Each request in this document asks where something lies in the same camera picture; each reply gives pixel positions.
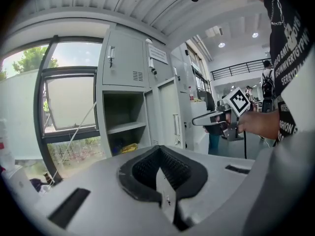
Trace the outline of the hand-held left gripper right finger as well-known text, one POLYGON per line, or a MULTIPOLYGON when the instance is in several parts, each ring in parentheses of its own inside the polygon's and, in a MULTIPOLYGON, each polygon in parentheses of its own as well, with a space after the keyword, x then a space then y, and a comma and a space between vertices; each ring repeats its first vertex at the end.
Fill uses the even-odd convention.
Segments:
POLYGON ((254 163, 252 160, 205 155, 159 147, 159 191, 162 231, 223 231, 234 219, 222 210, 254 163))

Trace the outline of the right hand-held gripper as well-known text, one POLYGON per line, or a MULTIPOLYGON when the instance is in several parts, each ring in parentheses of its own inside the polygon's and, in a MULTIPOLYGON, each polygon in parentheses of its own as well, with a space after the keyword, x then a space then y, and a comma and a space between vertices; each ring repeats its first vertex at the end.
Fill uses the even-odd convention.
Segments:
POLYGON ((195 126, 203 126, 210 135, 224 135, 230 142, 243 140, 239 136, 239 120, 241 115, 250 106, 250 102, 244 92, 238 87, 233 89, 222 100, 218 101, 217 110, 208 112, 192 119, 195 126), (225 113, 231 112, 231 124, 228 125, 225 113))

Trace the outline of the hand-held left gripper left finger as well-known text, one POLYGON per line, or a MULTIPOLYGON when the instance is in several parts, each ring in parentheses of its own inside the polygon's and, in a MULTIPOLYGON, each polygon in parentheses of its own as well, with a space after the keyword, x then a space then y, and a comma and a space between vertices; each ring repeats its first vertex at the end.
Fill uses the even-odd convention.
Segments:
POLYGON ((33 222, 50 236, 173 236, 179 230, 157 203, 140 202, 120 186, 118 169, 126 161, 144 154, 148 147, 97 161, 62 181, 34 207, 33 222), (49 216, 77 188, 90 193, 65 229, 49 216))

